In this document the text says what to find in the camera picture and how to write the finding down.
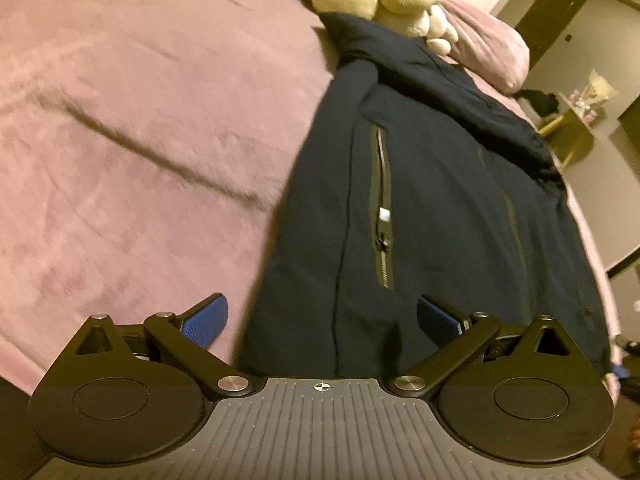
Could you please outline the navy zip jacket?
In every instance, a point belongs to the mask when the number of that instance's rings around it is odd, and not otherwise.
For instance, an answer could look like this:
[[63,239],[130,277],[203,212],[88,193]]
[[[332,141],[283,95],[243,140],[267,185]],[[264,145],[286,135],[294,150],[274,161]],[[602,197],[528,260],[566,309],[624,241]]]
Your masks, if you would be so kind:
[[236,355],[294,378],[390,377],[436,349],[428,297],[510,325],[556,318],[600,373],[603,301],[534,128],[419,41],[325,13],[340,64],[292,172]]

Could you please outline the black clothes pile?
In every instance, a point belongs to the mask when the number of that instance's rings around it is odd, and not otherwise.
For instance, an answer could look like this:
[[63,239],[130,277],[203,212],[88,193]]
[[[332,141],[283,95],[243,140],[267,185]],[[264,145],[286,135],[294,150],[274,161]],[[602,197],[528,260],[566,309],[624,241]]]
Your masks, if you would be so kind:
[[514,99],[524,99],[540,117],[556,114],[560,108],[558,96],[554,93],[544,93],[540,90],[522,89],[515,92]]

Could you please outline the yellow side table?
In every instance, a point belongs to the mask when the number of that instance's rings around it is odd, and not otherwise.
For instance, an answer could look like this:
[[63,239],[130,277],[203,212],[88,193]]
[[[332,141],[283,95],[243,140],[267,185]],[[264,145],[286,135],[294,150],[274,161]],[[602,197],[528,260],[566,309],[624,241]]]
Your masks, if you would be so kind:
[[539,134],[549,145],[559,170],[577,164],[586,158],[594,147],[594,135],[590,127],[572,109],[568,108],[544,125]]

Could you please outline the purple pillow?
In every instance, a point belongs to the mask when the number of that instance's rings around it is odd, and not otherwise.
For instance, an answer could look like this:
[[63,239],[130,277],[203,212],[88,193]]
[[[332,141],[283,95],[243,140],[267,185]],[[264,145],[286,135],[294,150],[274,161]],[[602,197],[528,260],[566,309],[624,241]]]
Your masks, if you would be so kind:
[[521,90],[529,73],[529,47],[510,25],[462,0],[444,0],[442,10],[458,33],[450,58],[505,96]]

